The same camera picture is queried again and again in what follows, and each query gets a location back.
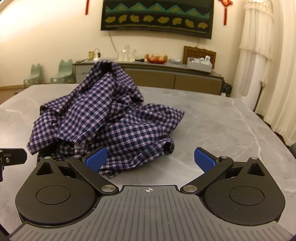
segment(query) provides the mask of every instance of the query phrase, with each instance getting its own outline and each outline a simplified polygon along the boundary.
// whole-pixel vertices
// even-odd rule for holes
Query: fruit bowl
[[[167,62],[167,60],[168,60],[168,57],[166,55],[165,56],[152,55],[151,57],[147,58],[147,61],[152,64],[164,64]]]

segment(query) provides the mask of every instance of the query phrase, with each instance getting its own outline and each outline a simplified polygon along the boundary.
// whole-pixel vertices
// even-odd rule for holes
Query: red tassel
[[[227,24],[227,7],[224,7],[224,25]]]
[[[86,0],[85,15],[89,13],[89,0]]]

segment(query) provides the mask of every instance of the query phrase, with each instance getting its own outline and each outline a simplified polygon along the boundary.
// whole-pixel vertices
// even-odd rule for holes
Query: television
[[[214,0],[104,0],[101,30],[153,30],[211,39]]]

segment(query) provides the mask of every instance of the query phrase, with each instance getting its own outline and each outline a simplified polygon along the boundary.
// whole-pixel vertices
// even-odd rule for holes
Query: blue plaid fabric
[[[99,173],[110,178],[172,153],[169,133],[184,112],[164,105],[143,105],[143,100],[117,63],[98,62],[69,95],[40,107],[28,150],[39,152],[38,160],[50,155],[58,161],[106,147],[107,163]]]

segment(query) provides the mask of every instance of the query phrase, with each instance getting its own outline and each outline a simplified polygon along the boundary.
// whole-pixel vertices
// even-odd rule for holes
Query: gray marble table
[[[39,106],[70,93],[76,84],[34,85],[0,105],[0,147],[24,148],[28,160],[24,165],[6,167],[0,183],[0,223],[12,232],[21,221],[15,196],[36,166],[26,143]],[[235,161],[258,156],[269,170],[286,198],[279,223],[296,234],[296,160],[267,127],[240,100],[196,92],[141,87],[145,103],[170,105],[185,111],[171,136],[175,150],[133,170],[124,171],[111,181],[119,188],[129,185],[177,184],[180,188],[203,174],[195,164],[193,153],[203,147],[215,156],[227,155]]]

